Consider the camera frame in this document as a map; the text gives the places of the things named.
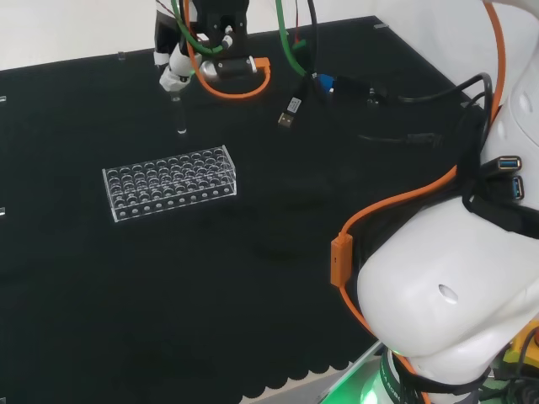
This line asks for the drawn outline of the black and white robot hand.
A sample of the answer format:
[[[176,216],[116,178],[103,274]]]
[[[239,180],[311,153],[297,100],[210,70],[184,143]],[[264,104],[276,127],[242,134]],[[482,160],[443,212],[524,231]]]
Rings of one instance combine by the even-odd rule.
[[[191,79],[192,64],[185,39],[171,6],[156,1],[154,64],[159,68],[159,83],[169,93],[181,92]]]

